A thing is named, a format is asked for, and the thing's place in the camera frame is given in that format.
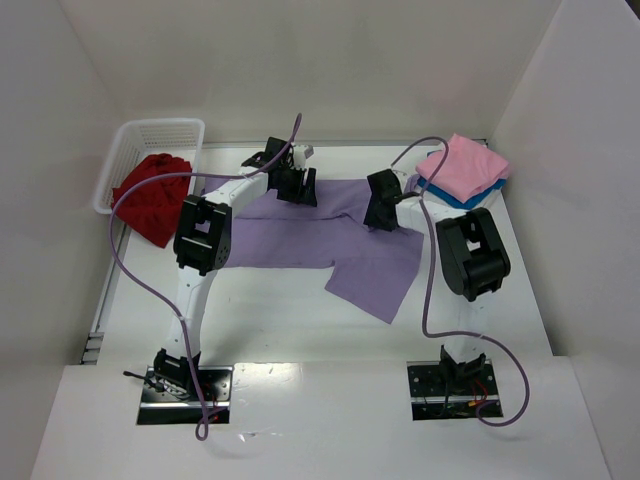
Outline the purple t shirt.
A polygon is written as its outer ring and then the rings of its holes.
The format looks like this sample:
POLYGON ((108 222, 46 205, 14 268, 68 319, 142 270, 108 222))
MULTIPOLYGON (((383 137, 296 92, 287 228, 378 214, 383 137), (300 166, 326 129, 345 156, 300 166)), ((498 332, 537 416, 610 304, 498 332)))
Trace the purple t shirt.
POLYGON ((366 180, 319 180, 316 206, 277 199, 273 190, 232 221, 229 268, 332 269, 326 291, 390 324, 413 284, 424 237, 364 223, 366 180))

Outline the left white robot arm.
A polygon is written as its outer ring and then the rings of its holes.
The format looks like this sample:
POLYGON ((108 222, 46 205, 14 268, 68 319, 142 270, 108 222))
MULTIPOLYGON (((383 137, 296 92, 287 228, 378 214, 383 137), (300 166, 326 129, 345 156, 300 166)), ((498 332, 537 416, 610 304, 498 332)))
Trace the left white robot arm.
POLYGON ((196 393, 202 320, 213 280, 230 257, 233 219, 269 192, 278 200, 315 207, 316 170, 306 166, 313 154, 310 145, 271 137, 262 152, 242 163, 237 178, 184 200, 173 243, 179 314, 153 362, 154 375, 165 386, 181 395, 196 393))

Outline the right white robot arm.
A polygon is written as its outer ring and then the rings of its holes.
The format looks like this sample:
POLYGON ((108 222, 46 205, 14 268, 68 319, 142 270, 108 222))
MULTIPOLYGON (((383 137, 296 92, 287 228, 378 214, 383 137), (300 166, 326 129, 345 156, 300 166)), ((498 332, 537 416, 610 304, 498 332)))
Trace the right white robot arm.
POLYGON ((490 295, 511 272, 511 263, 489 210, 456 209, 429 201, 418 191, 405 192, 390 170, 367 177, 370 200, 364 224, 378 230, 398 228, 420 232, 429 239, 429 273, 422 331, 442 339, 439 368, 449 385, 476 378, 486 362, 481 346, 488 319, 490 295), (432 332, 428 327, 436 269, 459 298, 457 327, 432 332))

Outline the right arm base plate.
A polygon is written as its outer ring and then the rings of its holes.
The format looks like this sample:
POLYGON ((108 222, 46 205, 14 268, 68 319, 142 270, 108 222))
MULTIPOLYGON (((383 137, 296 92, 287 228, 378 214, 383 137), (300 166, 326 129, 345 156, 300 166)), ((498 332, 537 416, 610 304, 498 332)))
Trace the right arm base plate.
POLYGON ((437 362, 409 362, 407 376, 414 421, 475 418, 478 407, 482 408, 483 417, 503 417, 490 363, 471 380, 449 386, 437 362))

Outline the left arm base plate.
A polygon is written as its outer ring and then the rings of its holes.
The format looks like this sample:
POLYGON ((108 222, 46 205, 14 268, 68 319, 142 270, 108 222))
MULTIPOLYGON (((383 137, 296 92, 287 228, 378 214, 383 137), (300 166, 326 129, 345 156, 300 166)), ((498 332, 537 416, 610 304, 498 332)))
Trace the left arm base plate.
MULTIPOLYGON (((202 367, 198 379, 209 411, 210 424, 228 424, 233 368, 202 367)), ((202 418, 196 393, 169 386, 147 367, 137 414, 137 425, 195 425, 202 418)))

